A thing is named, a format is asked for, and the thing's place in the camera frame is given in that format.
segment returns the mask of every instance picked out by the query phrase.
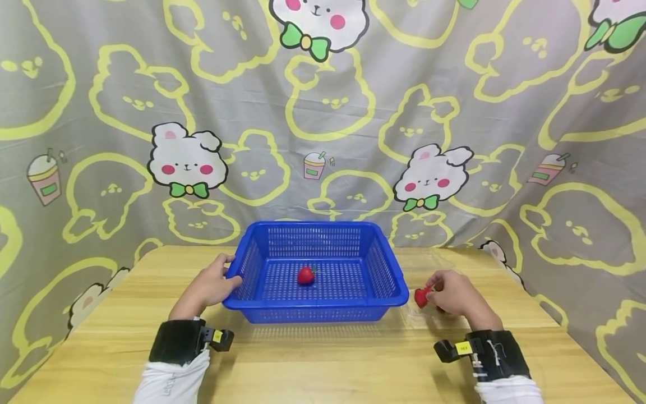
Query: yellow outline drawing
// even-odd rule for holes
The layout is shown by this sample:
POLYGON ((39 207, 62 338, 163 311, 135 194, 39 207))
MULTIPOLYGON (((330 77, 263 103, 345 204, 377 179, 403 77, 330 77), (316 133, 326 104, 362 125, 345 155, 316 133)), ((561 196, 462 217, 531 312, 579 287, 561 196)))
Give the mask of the yellow outline drawing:
POLYGON ((0 279, 11 268, 23 247, 23 232, 18 221, 7 208, 0 206, 0 234, 6 236, 6 244, 0 249, 0 279))
POLYGON ((285 190, 289 186, 289 176, 291 175, 291 168, 289 167, 289 165, 285 163, 285 160, 278 152, 278 145, 276 144, 276 139, 274 138, 273 133, 267 132, 267 131, 261 131, 259 129, 248 129, 244 131, 244 133, 240 135, 240 139, 238 140, 237 144, 230 144, 230 143, 222 144, 222 147, 233 150, 233 152, 231 153, 231 157, 224 160, 224 162, 227 165, 231 165, 236 161, 236 155, 235 155, 236 153, 240 151, 251 150, 249 147, 245 146, 247 138, 251 135, 263 136, 267 140, 267 146, 269 146, 269 154, 271 154, 276 159, 277 166, 283 170, 282 183, 276 189, 272 190, 272 192, 270 192, 268 195, 265 195, 264 197, 259 199, 243 198, 228 190, 226 183, 222 184, 220 186, 220 189, 226 195, 229 195, 231 198, 239 202, 242 202, 243 204, 258 207, 274 200, 280 194, 285 192, 285 190))
POLYGON ((401 43, 405 43, 406 45, 424 49, 435 49, 444 44, 449 34, 451 34, 451 31, 453 31, 455 20, 457 20, 457 12, 459 9, 460 4, 456 1, 455 7, 453 8, 453 14, 451 15, 451 21, 449 21, 446 30, 444 30, 439 38, 432 39, 401 32, 397 27, 395 27, 390 17, 388 17, 388 15, 379 7, 377 0, 370 0, 370 10, 372 11, 372 14, 375 15, 377 20, 379 20, 381 25, 384 26, 386 31, 388 31, 388 33, 393 38, 395 38, 397 41, 400 41, 401 43))
POLYGON ((47 28, 45 28, 45 26, 40 22, 31 1, 22 0, 22 2, 24 6, 27 7, 27 10, 29 10, 29 14, 32 17, 32 23, 43 37, 47 47, 61 58, 61 63, 63 64, 63 70, 67 75, 67 79, 63 82, 61 92, 58 94, 58 101, 44 117, 40 118, 36 122, 28 123, 27 125, 19 127, 0 127, 0 140, 26 139, 38 136, 50 130, 70 103, 70 100, 74 95, 74 89, 76 88, 76 77, 74 75, 72 62, 70 62, 69 56, 67 56, 67 53, 65 53, 63 48, 54 41, 54 38, 52 38, 52 35, 49 33, 47 28))
POLYGON ((92 81, 92 88, 88 94, 90 98, 90 105, 94 109, 94 114, 99 118, 103 123, 109 125, 120 131, 129 133, 133 136, 138 137, 139 139, 145 140, 146 142, 152 141, 152 134, 150 129, 147 128, 146 132, 141 131, 135 127, 123 123, 112 116, 109 116, 101 109, 101 104, 99 103, 99 94, 103 91, 103 84, 105 80, 110 77, 110 65, 112 64, 112 54, 116 52, 126 52, 132 56, 132 58, 137 62, 139 67, 133 72, 133 74, 141 74, 142 76, 150 77, 155 79, 154 87, 161 96, 168 98, 169 100, 174 100, 177 103, 178 108, 184 115, 186 123, 180 122, 189 133, 195 132, 195 118, 193 117, 192 112, 189 110, 184 100, 184 96, 189 93, 189 84, 186 82, 186 79, 182 76, 177 69, 166 66, 148 66, 146 61, 143 59, 143 56, 132 46, 126 45, 124 43, 119 43, 115 45, 104 45, 99 49, 99 61, 97 62, 98 73, 94 76, 92 81), (173 90, 168 91, 164 89, 155 74, 170 74, 175 80, 178 81, 180 86, 173 90))
POLYGON ((536 236, 532 238, 531 245, 536 250, 536 253, 547 262, 554 265, 585 265, 589 268, 594 268, 597 270, 604 270, 606 272, 612 273, 613 275, 631 275, 633 273, 643 271, 646 268, 646 234, 641 226, 640 220, 633 215, 628 209, 619 205, 612 197, 606 192, 600 190, 597 187, 594 187, 589 184, 583 184, 581 182, 566 182, 565 184, 559 184, 557 186, 551 187, 543 195, 543 199, 539 202, 537 206, 532 206, 530 204, 525 204, 521 206, 520 210, 521 220, 529 226, 532 230, 536 232, 536 236), (561 192, 567 191, 581 191, 588 193, 601 202, 603 207, 610 213, 612 216, 616 217, 620 222, 623 223, 626 228, 630 231, 630 243, 632 244, 632 253, 635 257, 633 262, 626 262, 619 266, 611 266, 606 262, 599 260, 584 260, 579 257, 572 258, 551 258, 543 253, 543 251, 538 246, 538 242, 541 239, 549 240, 545 232, 545 227, 549 227, 552 224, 552 217, 549 213, 545 211, 550 199, 561 192), (529 212, 537 213, 543 218, 543 224, 536 226, 531 221, 529 221, 527 214, 529 212))
POLYGON ((294 121, 294 107, 298 98, 300 97, 301 91, 309 91, 318 85, 318 73, 319 72, 336 72, 337 70, 330 65, 329 61, 337 58, 339 54, 331 54, 329 59, 325 63, 319 63, 312 59, 309 55, 296 55, 287 64, 285 68, 285 78, 292 84, 294 87, 287 105, 285 106, 285 118, 287 120, 287 125, 291 129, 291 132, 297 137, 305 140, 311 140, 313 142, 330 142, 332 140, 343 139, 349 134, 357 132, 359 129, 366 126, 372 118, 375 116, 375 108, 377 106, 377 99, 375 95, 370 91, 368 87, 368 82, 364 79, 363 68, 361 67, 361 56, 359 52, 354 49, 347 49, 343 52, 344 54, 349 54, 353 59, 353 65, 355 69, 355 81, 359 84, 361 88, 361 94, 368 99, 368 105, 366 106, 366 115, 362 116, 352 125, 347 128, 343 128, 339 131, 328 132, 328 133, 307 133, 298 127, 294 121), (316 66, 317 71, 314 73, 314 78, 307 83, 302 83, 294 74, 294 70, 301 64, 307 63, 308 65, 316 66))
MULTIPOLYGON (((618 65, 622 61, 625 61, 634 51, 635 47, 630 48, 624 53, 620 54, 609 54, 605 50, 599 50, 590 56, 588 56, 583 63, 579 66, 578 69, 574 72, 574 75, 570 78, 570 81, 567 85, 567 92, 561 98, 559 103, 554 107, 552 112, 543 123, 541 131, 538 134, 538 144, 547 151, 553 150, 559 142, 555 142, 550 135, 550 125, 554 121, 556 115, 561 112, 561 109, 566 105, 572 96, 583 95, 588 92, 595 91, 610 76, 610 72, 607 70, 609 67, 618 65), (577 84, 577 79, 579 73, 585 69, 585 67, 592 61, 608 59, 611 62, 601 70, 601 73, 598 78, 590 80, 584 84, 577 84)), ((646 129, 646 117, 636 120, 635 122, 627 123, 626 125, 620 126, 615 129, 607 129, 604 131, 591 131, 591 132, 569 132, 565 133, 563 137, 559 140, 561 142, 600 142, 602 140, 609 140, 625 136, 627 134, 632 134, 638 131, 646 129)))
POLYGON ((245 70, 251 70, 257 68, 260 65, 270 64, 274 61, 276 55, 278 54, 278 49, 280 49, 280 42, 278 41, 278 37, 280 37, 280 30, 278 29, 278 23, 269 13, 269 2, 267 0, 258 0, 258 4, 265 15, 267 27, 273 40, 272 44, 267 50, 267 54, 264 56, 254 56, 254 58, 250 61, 238 63, 235 69, 229 70, 221 76, 207 73, 200 66, 200 55, 202 54, 202 52, 214 52, 214 50, 209 48, 209 46, 206 45, 206 43, 204 43, 204 41, 202 41, 202 39, 198 35, 198 31, 201 31, 206 27, 206 19, 204 18, 204 14, 202 13, 200 6, 194 0, 163 0, 162 7, 164 21, 166 22, 166 27, 168 28, 168 30, 180 41, 192 47, 191 68, 193 72, 198 77, 201 77, 203 79, 212 81, 217 84, 225 84, 242 75, 245 70), (171 6, 186 7, 191 10, 196 20, 194 35, 192 37, 187 35, 185 32, 183 32, 173 24, 171 6))
POLYGON ((88 158, 80 161, 78 164, 74 166, 74 168, 72 168, 72 172, 70 173, 70 178, 67 181, 67 188, 65 189, 65 196, 67 197, 67 204, 70 206, 70 210, 72 211, 72 218, 70 219, 69 222, 65 224, 65 227, 63 228, 63 239, 67 241, 69 244, 73 244, 94 232, 96 232, 96 234, 99 236, 101 240, 107 240, 111 238, 125 224, 126 218, 128 217, 128 212, 130 210, 130 205, 132 205, 140 196, 150 192, 152 189, 153 183, 154 182, 152 180, 151 174, 148 172, 148 170, 146 170, 145 167, 143 167, 141 164, 131 159, 130 157, 123 156, 122 154, 99 153, 99 154, 94 154, 92 156, 89 156, 88 158), (139 191, 133 192, 130 198, 128 199, 128 202, 126 202, 126 204, 123 206, 123 214, 121 215, 119 224, 111 231, 105 231, 105 229, 103 228, 103 225, 105 225, 108 219, 103 219, 103 220, 94 222, 93 220, 94 220, 94 217, 96 216, 96 211, 92 209, 79 209, 78 203, 76 202, 76 198, 74 196, 74 186, 76 185, 76 180, 78 179, 78 176, 87 167, 98 162, 114 162, 114 163, 127 165, 128 167, 132 168, 137 173, 139 173, 145 179, 143 188, 141 188, 139 191), (72 227, 74 227, 76 222, 81 217, 89 218, 90 221, 92 222, 91 227, 79 235, 72 234, 71 232, 72 227))
POLYGON ((509 19, 511 18, 511 15, 516 11, 516 8, 520 5, 522 1, 523 0, 512 0, 512 2, 505 10, 502 18, 500 19, 500 22, 498 22, 498 25, 496 25, 494 30, 487 34, 478 35, 469 44, 469 49, 466 51, 466 55, 464 57, 464 64, 469 69, 473 70, 474 72, 478 73, 481 76, 480 80, 478 80, 478 84, 475 86, 475 89, 474 89, 474 97, 477 98, 478 100, 486 101, 490 103, 499 103, 507 100, 509 97, 520 94, 521 92, 527 90, 531 86, 540 85, 550 79, 559 77, 562 74, 566 73, 566 71, 569 70, 570 67, 574 65, 574 62, 579 58, 581 53, 583 53, 583 47, 585 46, 585 43, 589 37, 590 25, 588 24, 588 16, 592 11, 592 7, 590 6, 589 2, 586 2, 586 1, 570 0, 572 5, 574 5, 576 10, 579 12, 579 16, 581 18, 581 21, 580 21, 581 30, 579 31, 578 47, 575 53, 565 63, 565 65, 563 65, 557 70, 549 70, 548 72, 543 73, 541 76, 537 78, 533 78, 531 80, 525 80, 522 83, 520 83, 517 87, 513 89, 508 89, 504 93, 498 96, 490 96, 490 95, 484 94, 483 89, 486 85, 487 80, 489 80, 492 77, 500 76, 500 73, 498 73, 493 68, 493 66, 491 66, 491 62, 499 58, 503 54, 503 51, 505 49, 505 39, 501 35, 501 31, 505 28, 505 26, 509 22, 509 19), (494 44, 495 54, 492 56, 492 58, 489 60, 486 66, 482 66, 475 62, 475 53, 478 46, 484 45, 487 43, 494 44))
POLYGON ((507 223, 506 220, 503 220, 503 219, 492 220, 491 223, 489 223, 487 225, 487 227, 485 227, 484 229, 479 231, 476 235, 474 235, 473 237, 468 239, 465 242, 465 244, 467 246, 469 246, 469 247, 472 247, 474 245, 473 241, 475 239, 477 239, 478 237, 480 237, 480 235, 482 233, 489 230, 494 224, 499 224, 500 226, 502 226, 505 229, 505 231, 507 232, 507 235, 509 236, 510 240, 512 241, 512 250, 514 251, 514 255, 516 256, 516 265, 514 265, 514 267, 512 267, 511 265, 509 265, 509 262, 507 262, 507 266, 509 268, 511 268, 513 272, 516 272, 516 275, 520 275, 521 272, 523 272, 523 250, 521 250, 521 241, 518 238, 518 234, 516 234, 513 227, 510 226, 509 223, 507 223))
POLYGON ((321 182, 321 192, 320 195, 317 198, 312 198, 307 201, 307 208, 309 209, 310 212, 316 213, 317 215, 325 215, 329 216, 329 221, 334 222, 336 217, 341 215, 342 212, 335 211, 334 207, 337 205, 336 202, 334 202, 332 199, 328 198, 328 187, 332 181, 336 180, 337 178, 340 178, 342 176, 346 175, 352 175, 352 176, 357 176, 361 178, 368 178, 370 180, 373 180, 374 182, 377 183, 381 187, 381 189, 384 191, 386 194, 386 201, 383 205, 376 207, 372 209, 371 211, 368 211, 366 213, 363 213, 357 217, 354 222, 360 222, 361 220, 365 220, 366 217, 370 217, 376 213, 379 213, 381 211, 384 211, 388 209, 388 206, 393 202, 393 198, 395 195, 393 194, 393 190, 390 185, 386 182, 383 177, 381 177, 377 173, 371 173, 371 172, 366 172, 366 171, 357 171, 357 170, 340 170, 337 171, 329 176, 327 176, 322 182, 321 182), (326 203, 329 205, 328 211, 319 211, 317 210, 314 205, 318 203, 326 203))
POLYGON ((137 264, 141 260, 141 249, 148 243, 153 243, 156 245, 156 248, 162 247, 163 243, 159 239, 155 239, 154 237, 151 237, 149 239, 145 239, 144 241, 139 244, 136 250, 134 250, 134 262, 132 263, 132 267, 137 264))
POLYGON ((162 202, 161 204, 163 206, 164 212, 166 212, 166 215, 168 216, 168 229, 173 233, 174 235, 177 236, 178 239, 188 241, 188 242, 193 242, 197 244, 208 244, 210 246, 217 246, 219 244, 224 244, 226 242, 229 242, 233 239, 235 239, 239 234, 240 234, 240 224, 233 218, 224 213, 224 204, 221 202, 218 202, 217 200, 212 200, 212 199, 207 199, 207 200, 201 200, 199 202, 191 202, 190 200, 186 200, 184 198, 170 198, 162 202), (233 226, 233 232, 229 235, 226 236, 222 239, 196 239, 194 237, 189 237, 181 234, 177 230, 177 223, 175 222, 175 214, 172 212, 171 204, 173 202, 181 202, 187 206, 186 209, 200 209, 202 211, 202 214, 205 216, 212 216, 212 217, 221 217, 227 222, 231 223, 233 226), (212 205, 215 206, 214 211, 205 211, 202 209, 200 206, 203 205, 212 205))
POLYGON ((45 286, 40 292, 38 292, 25 306, 25 309, 18 317, 16 322, 16 327, 11 336, 11 341, 14 344, 14 347, 18 349, 18 359, 16 362, 7 370, 7 373, 3 376, 0 381, 0 388, 14 388, 22 383, 26 378, 31 376, 43 363, 49 359, 49 357, 54 353, 54 351, 65 342, 65 338, 58 341, 52 345, 52 337, 46 336, 29 343, 27 337, 27 322, 29 317, 38 307, 40 302, 58 285, 63 279, 67 278, 70 275, 73 275, 79 271, 85 270, 87 268, 94 267, 103 267, 110 271, 110 278, 114 276, 115 273, 119 270, 119 266, 111 259, 103 257, 93 257, 81 260, 75 264, 70 265, 65 268, 63 271, 59 272, 54 279, 52 279, 47 286, 45 286), (38 348, 45 348, 47 350, 45 356, 41 358, 37 363, 32 365, 25 373, 16 374, 20 366, 23 364, 24 360, 29 356, 29 354, 38 348))
POLYGON ((451 104, 451 107, 453 108, 453 111, 451 113, 447 114, 446 116, 439 116, 437 113, 435 113, 435 109, 431 111, 430 117, 433 121, 441 124, 443 126, 444 130, 444 142, 440 146, 440 149, 445 151, 449 145, 451 144, 451 120, 455 118, 459 113, 460 113, 460 104, 457 101, 457 98, 453 96, 447 96, 447 97, 437 97, 433 98, 431 95, 430 90, 428 89, 428 86, 426 84, 418 84, 416 86, 413 86, 409 88, 406 91, 406 94, 404 94, 404 98, 402 101, 399 103, 399 107, 397 108, 397 111, 390 117, 388 122, 386 122, 380 129, 379 129, 379 135, 377 138, 377 144, 379 145, 379 149, 384 152, 384 154, 390 158, 392 158, 395 161, 398 161, 400 163, 407 164, 408 161, 410 160, 410 155, 404 156, 403 154, 399 154, 393 149, 391 149, 387 144, 386 144, 386 133, 390 128, 392 128, 396 123, 401 114, 404 113, 406 110, 406 106, 408 106, 410 102, 410 98, 415 94, 417 91, 421 90, 422 94, 424 95, 423 101, 418 103, 416 107, 429 107, 433 108, 435 104, 440 104, 444 102, 448 102, 451 104))
POLYGON ((410 220, 411 222, 414 222, 416 220, 422 220, 424 222, 424 226, 427 226, 427 227, 439 226, 442 230, 446 232, 446 240, 444 240, 440 244, 430 246, 431 248, 443 247, 453 237, 453 231, 446 224, 444 224, 444 220, 446 219, 446 214, 444 212, 432 211, 432 212, 425 212, 420 215, 414 212, 401 212, 398 215, 395 215, 392 220, 393 226, 392 226, 392 230, 390 231, 390 236, 388 237, 388 243, 391 246, 394 246, 393 240, 395 240, 395 237, 397 236, 397 230, 399 228, 398 221, 400 218, 404 216, 412 216, 413 218, 410 220), (426 217, 429 217, 429 216, 435 217, 436 219, 431 222, 427 222, 426 217))
POLYGON ((479 172, 480 170, 482 170, 483 164, 500 163, 501 161, 498 160, 497 157, 505 150, 516 150, 516 151, 519 151, 520 154, 518 155, 518 159, 516 160, 516 163, 514 164, 514 166, 512 167, 511 172, 509 173, 509 182, 507 183, 507 185, 509 185, 514 190, 514 194, 509 198, 509 200, 507 202, 505 202, 504 205, 500 205, 498 207, 493 207, 491 209, 482 209, 482 208, 475 207, 475 206, 469 206, 469 205, 463 204, 462 202, 457 200, 457 196, 459 196, 460 193, 454 195, 453 198, 449 198, 448 202, 451 205, 453 205, 455 207, 458 207, 459 209, 462 209, 463 211, 469 212, 469 213, 471 213, 473 215, 478 215, 480 217, 491 217, 491 216, 494 216, 494 215, 497 215, 498 213, 500 213, 505 208, 505 206, 507 206, 509 201, 514 196, 516 196, 518 191, 520 191, 521 188, 523 187, 523 185, 520 182, 518 182, 518 176, 516 175, 516 166, 518 166, 518 163, 520 162, 521 157, 523 157, 523 153, 525 153, 525 148, 523 146, 520 146, 520 145, 517 145, 517 144, 509 143, 509 144, 504 144, 504 145, 498 147, 496 150, 494 150, 488 156, 485 156, 483 154, 476 154, 472 158, 472 161, 473 160, 480 160, 480 163, 478 164, 477 167, 466 171, 467 173, 469 173, 469 175, 473 175, 473 174, 476 174, 477 172, 479 172))
POLYGON ((628 375, 628 372, 617 362, 617 359, 614 359, 610 352, 608 352, 608 344, 606 342, 606 337, 608 335, 615 335, 617 331, 628 325, 628 317, 632 309, 635 310, 644 310, 646 311, 646 304, 636 302, 634 300, 626 299, 621 302, 621 306, 615 315, 615 318, 608 320, 605 325, 600 325, 596 329, 597 336, 597 348, 599 348, 599 353, 601 356, 608 362, 610 366, 617 372, 623 384, 642 402, 646 402, 646 392, 640 390, 635 383, 632 381, 632 378, 628 375))
POLYGON ((547 296, 545 295, 536 295, 534 296, 534 299, 540 304, 540 303, 545 303, 549 307, 553 308, 554 311, 556 311, 558 314, 561 315, 561 327, 563 327, 567 331, 568 325, 570 325, 570 320, 567 317, 567 313, 565 313, 565 310, 562 309, 558 304, 554 303, 551 301, 547 296))

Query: wrist-mounted camera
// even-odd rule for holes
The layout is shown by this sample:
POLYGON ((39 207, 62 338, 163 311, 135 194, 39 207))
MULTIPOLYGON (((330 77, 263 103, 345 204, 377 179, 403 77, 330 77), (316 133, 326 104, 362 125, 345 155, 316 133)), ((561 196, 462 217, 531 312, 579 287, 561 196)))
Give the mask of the wrist-mounted camera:
POLYGON ((511 376, 531 379, 520 346, 512 333, 506 330, 474 331, 455 346, 443 339, 433 347, 443 363, 457 361, 463 356, 470 357, 474 377, 478 381, 494 381, 511 376))
POLYGON ((166 321, 157 331, 148 360, 185 365, 207 345, 217 352, 228 351, 233 337, 233 331, 206 327, 202 319, 166 321))

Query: blue plastic basket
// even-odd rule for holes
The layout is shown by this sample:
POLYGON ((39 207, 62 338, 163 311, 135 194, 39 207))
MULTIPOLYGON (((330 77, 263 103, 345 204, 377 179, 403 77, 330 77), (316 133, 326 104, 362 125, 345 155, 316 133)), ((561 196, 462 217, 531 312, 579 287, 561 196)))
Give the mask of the blue plastic basket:
POLYGON ((381 229, 370 222, 256 222, 227 278, 242 286, 223 304, 250 323, 378 321, 408 301, 408 288, 381 229), (315 281, 297 283, 303 266, 315 281))

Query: basket rim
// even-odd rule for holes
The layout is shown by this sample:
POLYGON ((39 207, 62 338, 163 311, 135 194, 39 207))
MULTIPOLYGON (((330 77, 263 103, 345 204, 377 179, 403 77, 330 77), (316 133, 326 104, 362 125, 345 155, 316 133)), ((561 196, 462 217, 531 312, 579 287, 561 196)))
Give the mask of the basket rim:
MULTIPOLYGON (((338 227, 339 225, 351 226, 351 227, 371 227, 375 230, 377 239, 382 246, 382 251, 384 253, 384 258, 388 263, 388 266, 391 268, 393 274, 393 280, 397 284, 400 290, 400 294, 394 297, 385 297, 385 298, 372 298, 372 299, 313 299, 311 301, 317 302, 316 305, 310 303, 304 304, 302 300, 277 300, 277 301, 257 301, 257 300, 238 300, 233 297, 231 294, 226 298, 222 305, 230 310, 263 310, 271 308, 279 309, 312 309, 316 310, 319 308, 384 308, 384 307, 396 307, 403 306, 408 302, 410 293, 408 291, 408 286, 404 280, 404 274, 399 262, 395 256, 395 253, 390 246, 390 243, 386 239, 384 232, 381 228, 373 222, 350 222, 350 221, 339 221, 339 222, 323 222, 317 220, 307 220, 302 222, 281 222, 281 221, 272 221, 272 220, 261 220, 254 222, 247 227, 244 236, 240 239, 238 247, 236 249, 236 256, 241 257, 243 252, 247 249, 249 244, 249 239, 253 234, 255 228, 260 226, 320 226, 320 227, 338 227)), ((242 260, 234 260, 226 273, 226 278, 230 279, 238 274, 240 271, 240 266, 242 265, 242 260)))

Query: fabric backdrop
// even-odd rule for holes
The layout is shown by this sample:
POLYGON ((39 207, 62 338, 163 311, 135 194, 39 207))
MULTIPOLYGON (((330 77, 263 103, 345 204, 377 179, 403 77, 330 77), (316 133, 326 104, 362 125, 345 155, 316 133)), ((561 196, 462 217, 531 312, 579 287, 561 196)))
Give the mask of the fabric backdrop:
POLYGON ((645 24, 639 0, 3 0, 0 401, 148 251, 260 219, 485 249, 646 401, 645 24))

